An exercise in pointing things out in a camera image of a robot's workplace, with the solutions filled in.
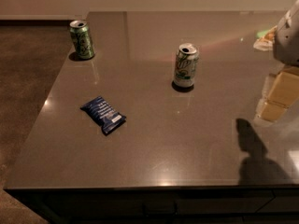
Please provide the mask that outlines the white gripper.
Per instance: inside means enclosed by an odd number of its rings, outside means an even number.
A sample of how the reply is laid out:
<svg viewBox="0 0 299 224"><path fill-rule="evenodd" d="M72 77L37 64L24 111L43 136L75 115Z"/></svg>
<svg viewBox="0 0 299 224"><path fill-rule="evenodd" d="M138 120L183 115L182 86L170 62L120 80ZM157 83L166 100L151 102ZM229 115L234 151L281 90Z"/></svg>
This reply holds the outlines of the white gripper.
<svg viewBox="0 0 299 224"><path fill-rule="evenodd" d="M258 118L275 122L299 99L299 0L278 22L274 58L291 67L281 70L267 95L257 104Z"/></svg>

